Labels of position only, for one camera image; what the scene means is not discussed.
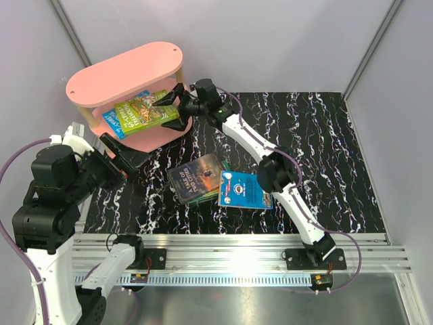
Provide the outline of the blue back-cover book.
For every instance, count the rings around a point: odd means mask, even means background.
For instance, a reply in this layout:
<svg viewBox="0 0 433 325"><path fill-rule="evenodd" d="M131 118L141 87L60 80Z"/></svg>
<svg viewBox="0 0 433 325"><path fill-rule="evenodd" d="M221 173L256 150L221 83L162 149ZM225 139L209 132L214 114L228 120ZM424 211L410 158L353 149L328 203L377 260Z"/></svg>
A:
<svg viewBox="0 0 433 325"><path fill-rule="evenodd" d="M272 209L273 197L257 182L257 175L222 171L218 205L240 209Z"/></svg>

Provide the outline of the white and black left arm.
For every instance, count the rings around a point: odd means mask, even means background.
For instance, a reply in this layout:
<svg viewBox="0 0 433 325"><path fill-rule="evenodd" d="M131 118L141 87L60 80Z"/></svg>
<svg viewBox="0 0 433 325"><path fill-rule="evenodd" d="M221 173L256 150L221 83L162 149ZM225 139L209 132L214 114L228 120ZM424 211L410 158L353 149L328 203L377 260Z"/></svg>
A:
<svg viewBox="0 0 433 325"><path fill-rule="evenodd" d="M110 156L75 135L54 135L31 164L33 179L12 219L13 247L29 266L37 324L100 324L119 277L145 263L143 240L118 236L108 256L75 284L72 247L80 205L94 192L110 190L136 174L144 158L104 133Z"/></svg>

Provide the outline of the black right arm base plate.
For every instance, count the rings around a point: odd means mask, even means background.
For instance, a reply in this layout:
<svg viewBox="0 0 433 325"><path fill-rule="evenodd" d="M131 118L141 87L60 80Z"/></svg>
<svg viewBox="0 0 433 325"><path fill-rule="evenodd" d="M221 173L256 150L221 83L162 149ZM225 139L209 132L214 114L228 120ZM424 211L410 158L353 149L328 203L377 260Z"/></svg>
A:
<svg viewBox="0 0 433 325"><path fill-rule="evenodd" d="M287 270L303 271L303 270L346 270L347 264L344 256L344 251L341 248L336 248L324 260L320 257L314 257L311 252L305 248L287 248L281 254L281 257L286 262Z"/></svg>

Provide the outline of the blue 26-storey treehouse book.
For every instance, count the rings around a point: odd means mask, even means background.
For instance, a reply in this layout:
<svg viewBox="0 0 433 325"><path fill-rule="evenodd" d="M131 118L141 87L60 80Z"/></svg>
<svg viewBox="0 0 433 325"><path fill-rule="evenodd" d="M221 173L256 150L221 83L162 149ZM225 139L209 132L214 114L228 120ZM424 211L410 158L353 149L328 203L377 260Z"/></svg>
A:
<svg viewBox="0 0 433 325"><path fill-rule="evenodd" d="M149 127L150 117L146 112L145 100L150 94L148 90L142 91L126 101L115 104L111 110L102 114L118 139L124 139Z"/></svg>

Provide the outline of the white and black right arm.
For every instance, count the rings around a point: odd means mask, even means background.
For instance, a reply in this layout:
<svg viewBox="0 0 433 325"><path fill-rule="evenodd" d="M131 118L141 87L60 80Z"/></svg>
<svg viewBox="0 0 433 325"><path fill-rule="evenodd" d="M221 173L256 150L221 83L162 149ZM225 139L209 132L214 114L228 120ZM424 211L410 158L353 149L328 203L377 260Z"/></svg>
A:
<svg viewBox="0 0 433 325"><path fill-rule="evenodd" d="M179 117L163 124L164 127L182 131L191 116L203 116L209 125L234 139L258 164L258 184L270 193L288 212L301 236L307 263L321 269L331 260L336 243L330 233L314 218L303 201L298 187L302 171L298 163L282 147L272 144L255 131L242 117L242 104L226 106L221 98L221 88L211 79L201 79L189 92L179 83L152 106L170 106L178 102Z"/></svg>

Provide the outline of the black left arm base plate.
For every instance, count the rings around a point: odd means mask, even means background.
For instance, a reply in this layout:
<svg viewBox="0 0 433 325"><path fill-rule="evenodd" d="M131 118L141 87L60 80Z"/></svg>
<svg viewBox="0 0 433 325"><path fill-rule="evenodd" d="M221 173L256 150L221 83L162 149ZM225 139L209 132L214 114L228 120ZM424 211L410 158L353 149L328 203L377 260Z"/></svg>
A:
<svg viewBox="0 0 433 325"><path fill-rule="evenodd" d="M141 268L153 270L165 270L166 268L167 250L165 248L145 248L144 260Z"/></svg>

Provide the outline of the green 65-storey treehouse book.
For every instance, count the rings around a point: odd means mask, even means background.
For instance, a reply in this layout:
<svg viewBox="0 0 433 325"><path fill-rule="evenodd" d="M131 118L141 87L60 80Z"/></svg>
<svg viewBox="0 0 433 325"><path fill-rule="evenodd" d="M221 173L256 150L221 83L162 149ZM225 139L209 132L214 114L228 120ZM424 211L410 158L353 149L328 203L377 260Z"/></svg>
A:
<svg viewBox="0 0 433 325"><path fill-rule="evenodd" d="M167 93L168 91L166 89L156 91L151 93L145 100L145 105L147 106L146 112L149 113L150 117L149 127L146 127L145 129L160 126L162 123L177 119L179 117L177 107L174 105L154 106L154 102L163 98Z"/></svg>

